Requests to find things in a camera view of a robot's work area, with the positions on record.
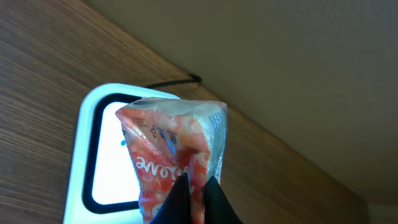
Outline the pink tissue box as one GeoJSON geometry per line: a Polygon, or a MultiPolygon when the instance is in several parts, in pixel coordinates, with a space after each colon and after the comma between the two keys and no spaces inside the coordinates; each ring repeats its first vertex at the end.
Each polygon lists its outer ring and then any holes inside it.
{"type": "Polygon", "coordinates": [[[193,223],[204,223],[203,188],[221,176],[228,107],[219,101],[141,98],[116,111],[150,223],[177,178],[188,175],[193,223]]]}

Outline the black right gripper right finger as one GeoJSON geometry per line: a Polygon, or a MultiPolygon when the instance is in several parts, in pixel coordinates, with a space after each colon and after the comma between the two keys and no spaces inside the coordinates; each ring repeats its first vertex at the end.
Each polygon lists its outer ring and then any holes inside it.
{"type": "Polygon", "coordinates": [[[206,183],[203,196],[205,224],[243,224],[214,176],[206,183]]]}

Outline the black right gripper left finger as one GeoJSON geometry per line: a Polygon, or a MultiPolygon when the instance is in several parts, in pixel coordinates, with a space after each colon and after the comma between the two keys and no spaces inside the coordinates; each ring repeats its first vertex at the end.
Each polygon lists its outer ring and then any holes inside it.
{"type": "Polygon", "coordinates": [[[188,175],[179,176],[150,224],[190,224],[189,190],[188,175]]]}

